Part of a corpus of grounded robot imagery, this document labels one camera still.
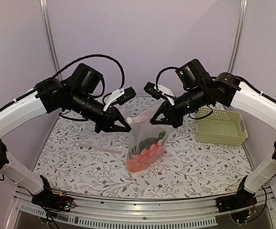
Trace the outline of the clear zip top bag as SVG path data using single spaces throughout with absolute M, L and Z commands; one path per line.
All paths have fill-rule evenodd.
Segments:
M 129 172 L 143 170 L 165 152 L 171 128 L 150 123 L 158 108 L 158 105 L 153 106 L 137 116 L 127 118 L 131 127 L 126 162 Z

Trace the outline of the green leafy vegetable toy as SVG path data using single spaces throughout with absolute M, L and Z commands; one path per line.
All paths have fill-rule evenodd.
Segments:
M 150 148 L 153 144 L 157 143 L 159 140 L 163 140 L 167 135 L 166 131 L 163 130 L 159 133 L 158 137 L 148 137 L 142 141 L 140 141 L 137 145 L 135 145 L 131 152 L 135 155 L 140 154 L 144 149 Z

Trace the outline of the red carrot toy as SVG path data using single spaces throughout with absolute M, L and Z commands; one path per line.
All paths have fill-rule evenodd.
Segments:
M 149 148 L 149 149 L 143 150 L 141 152 L 141 154 L 139 154 L 138 158 L 143 159 L 145 157 L 155 156 L 155 155 L 160 154 L 162 152 L 164 152 L 163 147 L 157 147 L 157 148 L 153 148 L 153 149 Z

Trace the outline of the orange tangerine front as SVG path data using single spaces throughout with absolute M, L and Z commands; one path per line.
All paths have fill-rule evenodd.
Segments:
M 144 162 L 127 160 L 126 167 L 129 172 L 139 172 L 147 166 Z

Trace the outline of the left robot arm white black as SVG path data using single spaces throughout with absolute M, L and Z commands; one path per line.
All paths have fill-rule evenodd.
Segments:
M 58 109 L 74 111 L 83 121 L 95 122 L 96 133 L 130 132 L 130 126 L 113 105 L 123 105 L 134 98 L 134 89 L 117 89 L 102 104 L 92 93 L 103 80 L 100 72 L 81 63 L 67 79 L 46 79 L 0 110 L 0 173 L 37 195 L 46 207 L 56 203 L 50 185 L 14 159 L 1 139 L 22 124 Z

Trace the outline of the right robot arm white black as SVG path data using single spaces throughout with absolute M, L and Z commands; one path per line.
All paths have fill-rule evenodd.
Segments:
M 276 100 L 257 90 L 246 79 L 226 72 L 212 77 L 198 59 L 172 69 L 182 82 L 185 93 L 176 97 L 169 88 L 158 82 L 148 82 L 144 91 L 157 100 L 165 100 L 151 118 L 151 124 L 177 128 L 183 124 L 185 115 L 196 113 L 205 105 L 220 103 L 244 111 L 276 130 Z M 232 204 L 242 208 L 275 175 L 276 141 L 273 152 L 243 178 Z

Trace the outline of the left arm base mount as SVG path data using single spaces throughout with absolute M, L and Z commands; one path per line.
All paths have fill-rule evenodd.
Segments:
M 60 194 L 53 193 L 48 180 L 42 175 L 40 175 L 40 178 L 43 182 L 43 191 L 37 195 L 32 195 L 33 204 L 57 212 L 69 212 L 70 209 L 76 206 L 74 199 L 68 196 L 66 192 L 62 192 Z

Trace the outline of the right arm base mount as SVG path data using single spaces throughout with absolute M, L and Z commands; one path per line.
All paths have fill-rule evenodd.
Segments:
M 215 200 L 216 207 L 220 213 L 249 207 L 257 203 L 255 193 L 252 194 L 244 189 L 244 183 L 246 179 L 247 176 L 241 180 L 238 190 L 235 194 L 218 197 Z

